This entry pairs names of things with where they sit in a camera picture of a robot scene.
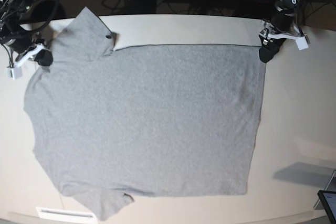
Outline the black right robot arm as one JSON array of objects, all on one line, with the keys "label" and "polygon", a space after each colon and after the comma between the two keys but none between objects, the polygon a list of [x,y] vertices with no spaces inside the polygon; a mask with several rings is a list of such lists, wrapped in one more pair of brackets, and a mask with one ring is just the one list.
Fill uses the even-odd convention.
[{"label": "black right robot arm", "polygon": [[54,0],[49,16],[41,26],[26,30],[20,25],[20,20],[31,9],[34,1],[1,0],[1,46],[8,53],[11,69],[18,67],[18,64],[25,60],[35,61],[43,67],[49,67],[53,63],[52,52],[40,36],[40,32],[55,18],[59,0]]}]

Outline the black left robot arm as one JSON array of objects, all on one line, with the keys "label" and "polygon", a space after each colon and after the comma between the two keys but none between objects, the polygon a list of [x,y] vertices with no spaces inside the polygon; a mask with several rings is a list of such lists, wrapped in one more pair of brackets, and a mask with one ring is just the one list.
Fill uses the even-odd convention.
[{"label": "black left robot arm", "polygon": [[263,29],[259,32],[261,47],[259,59],[268,63],[279,52],[285,40],[293,40],[299,50],[309,46],[307,35],[297,20],[305,0],[276,0],[276,13],[270,20],[262,20]]}]

